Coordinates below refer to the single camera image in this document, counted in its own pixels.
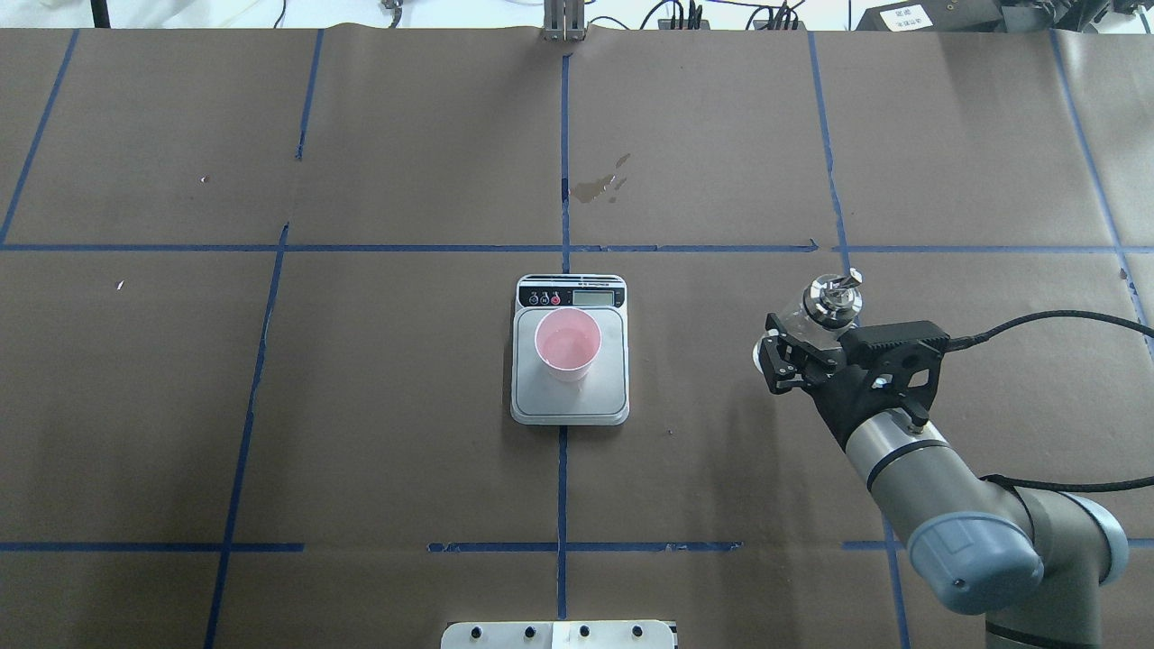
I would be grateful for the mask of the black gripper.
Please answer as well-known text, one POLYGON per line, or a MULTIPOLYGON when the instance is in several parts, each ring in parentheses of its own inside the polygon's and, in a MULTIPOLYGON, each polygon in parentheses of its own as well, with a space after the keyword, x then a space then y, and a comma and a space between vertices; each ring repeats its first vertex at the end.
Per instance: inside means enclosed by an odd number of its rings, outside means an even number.
POLYGON ((897 348, 865 367, 834 372, 844 328, 831 329, 807 312, 775 314, 759 341, 759 370, 774 395, 807 390, 840 449, 870 419, 899 409, 916 428, 929 422, 939 390, 941 357, 931 348, 897 348))

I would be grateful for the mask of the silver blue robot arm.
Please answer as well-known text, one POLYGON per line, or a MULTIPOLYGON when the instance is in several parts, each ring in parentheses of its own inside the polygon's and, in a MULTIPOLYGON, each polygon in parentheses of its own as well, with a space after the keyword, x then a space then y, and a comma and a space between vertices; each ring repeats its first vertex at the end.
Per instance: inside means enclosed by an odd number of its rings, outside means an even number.
POLYGON ((812 400, 911 566, 989 648, 1100 648, 1101 588, 1127 567, 1121 522, 1091 499, 1116 483, 977 477, 930 419, 941 359, 1049 312, 977 335, 929 321, 848 327, 829 349, 770 313, 755 349, 769 390, 812 400))

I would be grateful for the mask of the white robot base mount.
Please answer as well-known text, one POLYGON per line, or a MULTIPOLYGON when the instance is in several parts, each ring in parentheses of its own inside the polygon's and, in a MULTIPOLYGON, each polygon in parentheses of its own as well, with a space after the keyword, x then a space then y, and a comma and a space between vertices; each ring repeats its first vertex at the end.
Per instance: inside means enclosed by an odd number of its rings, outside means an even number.
POLYGON ((679 648, 675 622, 655 619, 452 622, 441 648, 679 648))

